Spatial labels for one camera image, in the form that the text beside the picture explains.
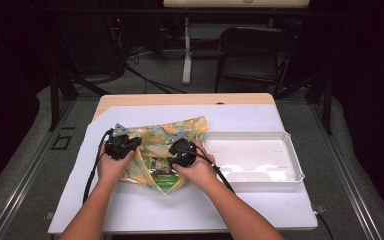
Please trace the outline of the person's right hand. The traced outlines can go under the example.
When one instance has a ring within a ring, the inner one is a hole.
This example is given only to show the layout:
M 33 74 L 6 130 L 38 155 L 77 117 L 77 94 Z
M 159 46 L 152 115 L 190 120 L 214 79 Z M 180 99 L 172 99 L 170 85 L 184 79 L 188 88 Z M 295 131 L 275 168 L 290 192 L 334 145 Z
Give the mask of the person's right hand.
M 187 177 L 202 190 L 211 187 L 212 185 L 219 184 L 220 181 L 212 168 L 212 164 L 215 162 L 214 156 L 205 150 L 199 140 L 192 140 L 192 143 L 196 146 L 197 153 L 207 158 L 207 160 L 197 156 L 195 162 L 189 167 L 173 164 L 174 170 Z

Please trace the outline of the green snack packet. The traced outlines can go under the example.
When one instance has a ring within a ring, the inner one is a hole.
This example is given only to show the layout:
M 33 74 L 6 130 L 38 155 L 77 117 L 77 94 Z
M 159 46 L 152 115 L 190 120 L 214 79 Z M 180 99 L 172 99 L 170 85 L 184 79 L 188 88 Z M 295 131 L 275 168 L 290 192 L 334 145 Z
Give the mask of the green snack packet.
M 171 188 L 179 180 L 178 174 L 164 158 L 149 157 L 146 166 L 155 183 L 161 188 Z

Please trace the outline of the black folding chair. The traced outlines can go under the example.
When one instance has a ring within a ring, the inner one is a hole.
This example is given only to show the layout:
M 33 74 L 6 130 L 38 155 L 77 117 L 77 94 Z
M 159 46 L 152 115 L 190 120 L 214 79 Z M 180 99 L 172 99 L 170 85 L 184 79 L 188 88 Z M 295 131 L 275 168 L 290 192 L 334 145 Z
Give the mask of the black folding chair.
M 219 38 L 214 91 L 222 80 L 273 85 L 275 96 L 282 88 L 296 36 L 286 29 L 250 26 L 230 27 Z

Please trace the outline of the white desk top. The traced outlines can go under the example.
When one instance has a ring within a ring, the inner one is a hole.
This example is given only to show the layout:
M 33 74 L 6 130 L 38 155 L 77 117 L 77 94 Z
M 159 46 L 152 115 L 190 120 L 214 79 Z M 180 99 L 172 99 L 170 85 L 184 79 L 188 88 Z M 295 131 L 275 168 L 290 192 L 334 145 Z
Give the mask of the white desk top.
M 311 0 L 163 0 L 165 7 L 306 8 Z

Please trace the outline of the white desk leg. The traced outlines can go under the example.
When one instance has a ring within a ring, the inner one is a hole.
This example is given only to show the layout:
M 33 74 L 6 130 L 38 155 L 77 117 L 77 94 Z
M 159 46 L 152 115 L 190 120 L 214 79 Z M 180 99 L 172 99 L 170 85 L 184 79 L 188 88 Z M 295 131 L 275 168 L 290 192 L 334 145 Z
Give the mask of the white desk leg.
M 189 28 L 190 28 L 189 19 L 186 18 L 185 25 L 184 25 L 185 59 L 184 59 L 183 78 L 182 78 L 182 83 L 184 85 L 189 85 L 191 83 L 192 59 L 191 59 L 191 40 L 190 40 Z

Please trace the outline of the white table mat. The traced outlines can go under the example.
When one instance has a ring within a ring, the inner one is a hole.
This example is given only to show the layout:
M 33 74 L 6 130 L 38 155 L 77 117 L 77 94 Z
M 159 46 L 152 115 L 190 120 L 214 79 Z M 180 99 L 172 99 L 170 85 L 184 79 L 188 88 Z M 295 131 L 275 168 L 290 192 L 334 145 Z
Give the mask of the white table mat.
M 85 188 L 95 185 L 89 172 L 105 131 L 117 123 L 126 127 L 148 126 L 199 116 L 206 117 L 208 133 L 286 132 L 273 104 L 111 107 L 87 128 L 49 233 L 63 232 L 81 207 Z M 233 189 L 279 230 L 310 230 L 318 225 L 303 181 L 293 186 Z M 114 234 L 204 233 L 223 232 L 225 229 L 211 201 L 191 183 L 163 194 L 138 184 L 121 182 L 112 193 L 103 227 L 104 232 Z

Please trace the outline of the aluminium floor rail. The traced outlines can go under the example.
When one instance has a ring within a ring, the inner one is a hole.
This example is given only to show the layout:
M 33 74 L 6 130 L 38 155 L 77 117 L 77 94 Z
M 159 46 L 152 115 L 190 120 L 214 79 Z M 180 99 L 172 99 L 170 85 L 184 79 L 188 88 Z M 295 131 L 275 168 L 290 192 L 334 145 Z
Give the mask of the aluminium floor rail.
M 354 178 L 349 171 L 345 162 L 345 158 L 340 150 L 336 137 L 329 134 L 322 122 L 322 112 L 317 105 L 309 105 L 310 112 L 316 121 L 319 132 L 322 134 L 327 143 L 331 154 L 333 155 L 333 164 L 337 174 L 341 180 L 342 186 L 347 194 L 351 206 L 358 218 L 361 228 L 367 240 L 383 240 L 379 229 L 377 228 L 369 209 L 360 194 L 360 191 L 354 181 Z
M 6 198 L 4 206 L 0 211 L 0 240 L 3 238 L 19 207 L 27 196 L 29 189 L 44 164 L 44 158 L 47 155 L 48 150 L 57 139 L 57 132 L 62 129 L 62 125 L 68 119 L 75 104 L 75 101 L 67 101 L 63 104 L 61 112 L 58 113 L 60 120 L 56 123 L 52 131 L 49 131 L 48 128 L 46 128 L 46 134 L 37 146 L 28 167 Z

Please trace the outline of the person's left hand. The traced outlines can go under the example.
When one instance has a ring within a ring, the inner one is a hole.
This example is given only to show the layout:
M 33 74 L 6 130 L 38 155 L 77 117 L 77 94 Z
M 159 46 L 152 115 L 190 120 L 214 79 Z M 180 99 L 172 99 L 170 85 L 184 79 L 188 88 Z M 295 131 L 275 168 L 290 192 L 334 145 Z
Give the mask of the person's left hand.
M 105 146 L 102 146 L 98 163 L 98 185 L 112 190 L 133 156 L 134 151 L 130 151 L 123 159 L 114 160 L 105 153 Z

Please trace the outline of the orange slice print cloth bag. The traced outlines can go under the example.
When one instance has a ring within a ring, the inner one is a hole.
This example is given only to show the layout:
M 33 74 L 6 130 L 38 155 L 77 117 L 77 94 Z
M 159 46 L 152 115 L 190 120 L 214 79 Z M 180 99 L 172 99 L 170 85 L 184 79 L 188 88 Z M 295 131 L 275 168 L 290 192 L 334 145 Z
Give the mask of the orange slice print cloth bag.
M 133 159 L 124 168 L 120 180 L 139 184 L 141 186 L 167 194 L 172 190 L 181 188 L 186 182 L 186 178 L 178 174 L 179 180 L 171 188 L 161 188 L 153 180 L 148 172 L 146 162 L 149 157 L 164 158 L 171 157 L 169 145 L 165 142 L 176 133 L 185 131 L 188 133 L 187 139 L 197 139 L 203 142 L 206 138 L 207 124 L 206 117 L 199 116 L 192 119 L 165 123 L 160 125 L 134 127 L 130 137 L 141 137 L 142 143 L 136 149 Z

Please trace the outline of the white plastic tray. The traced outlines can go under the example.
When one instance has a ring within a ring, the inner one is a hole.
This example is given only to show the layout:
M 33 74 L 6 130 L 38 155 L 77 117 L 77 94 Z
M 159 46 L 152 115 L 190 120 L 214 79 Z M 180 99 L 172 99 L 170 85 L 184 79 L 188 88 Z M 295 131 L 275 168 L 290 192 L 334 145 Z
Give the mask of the white plastic tray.
M 293 186 L 305 178 L 284 131 L 209 132 L 204 147 L 233 187 Z

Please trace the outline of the black metal stand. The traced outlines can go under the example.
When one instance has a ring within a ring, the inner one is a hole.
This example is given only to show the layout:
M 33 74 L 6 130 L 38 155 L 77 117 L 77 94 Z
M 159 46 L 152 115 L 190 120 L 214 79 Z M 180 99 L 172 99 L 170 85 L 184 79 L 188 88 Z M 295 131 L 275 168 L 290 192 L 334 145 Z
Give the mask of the black metal stand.
M 322 125 L 326 132 L 331 135 L 331 108 L 332 108 L 332 90 L 333 80 L 330 73 L 316 73 L 304 81 L 295 84 L 285 90 L 275 94 L 275 99 L 282 99 L 290 94 L 298 91 L 304 86 L 309 85 L 310 88 L 305 95 L 305 101 L 308 104 L 318 104 L 322 100 Z
M 70 71 L 56 70 L 50 81 L 51 125 L 49 131 L 53 131 L 60 122 L 59 93 L 62 93 L 69 101 L 74 101 L 78 98 L 79 94 L 74 88 L 75 83 L 86 87 L 100 96 L 108 94 L 108 91 L 103 90 L 95 84 L 87 81 L 79 74 L 75 74 Z

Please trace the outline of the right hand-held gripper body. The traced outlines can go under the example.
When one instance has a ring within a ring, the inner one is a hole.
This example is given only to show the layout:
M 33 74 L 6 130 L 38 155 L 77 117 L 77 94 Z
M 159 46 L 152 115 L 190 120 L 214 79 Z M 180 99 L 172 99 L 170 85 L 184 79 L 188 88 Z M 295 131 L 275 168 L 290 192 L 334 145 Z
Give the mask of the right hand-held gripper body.
M 167 158 L 170 166 L 177 164 L 188 167 L 195 162 L 196 145 L 191 143 L 187 136 L 188 133 L 185 131 L 178 132 L 165 142 L 166 145 L 170 146 L 169 153 L 171 157 Z

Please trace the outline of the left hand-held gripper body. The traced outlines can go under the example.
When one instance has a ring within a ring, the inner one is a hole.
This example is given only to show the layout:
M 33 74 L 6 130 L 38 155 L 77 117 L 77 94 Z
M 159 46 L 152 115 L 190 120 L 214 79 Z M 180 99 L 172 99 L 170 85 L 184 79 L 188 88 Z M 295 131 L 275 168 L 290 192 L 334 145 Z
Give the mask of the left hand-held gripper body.
M 123 159 L 129 153 L 127 145 L 130 132 L 130 129 L 117 123 L 106 142 L 105 153 L 115 160 Z

